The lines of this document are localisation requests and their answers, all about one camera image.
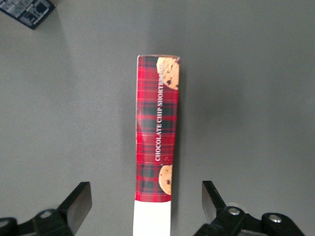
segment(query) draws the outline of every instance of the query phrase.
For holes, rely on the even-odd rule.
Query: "cookie box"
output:
[[[34,30],[55,9],[49,0],[0,0],[0,11]]]
[[[139,56],[133,236],[169,236],[179,57]]]

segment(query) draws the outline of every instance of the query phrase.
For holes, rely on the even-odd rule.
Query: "cookie image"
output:
[[[158,183],[164,193],[172,195],[172,170],[173,165],[162,166],[158,175]]]
[[[157,59],[157,72],[163,74],[163,82],[166,86],[178,90],[179,59],[159,57]]]

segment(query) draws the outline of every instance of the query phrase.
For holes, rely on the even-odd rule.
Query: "screw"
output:
[[[45,211],[44,213],[42,213],[40,215],[40,218],[45,219],[47,217],[51,216],[51,212],[50,211]]]
[[[281,223],[281,218],[278,217],[277,215],[269,215],[269,220],[275,223]]]
[[[228,212],[230,212],[230,214],[232,214],[232,215],[239,215],[241,213],[238,209],[236,209],[234,207],[229,208]]]
[[[0,221],[0,228],[6,226],[7,224],[9,223],[8,220],[3,220],[3,221]]]

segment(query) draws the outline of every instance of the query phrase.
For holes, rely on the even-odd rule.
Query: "gray surface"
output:
[[[161,53],[181,56],[172,235],[205,222],[202,180],[314,234],[315,1],[60,0],[36,31],[0,21],[0,217],[89,180],[77,235],[132,235],[136,57]]]

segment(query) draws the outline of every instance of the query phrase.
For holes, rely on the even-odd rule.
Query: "black box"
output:
[[[35,29],[56,6],[50,0],[0,0],[0,11]]]

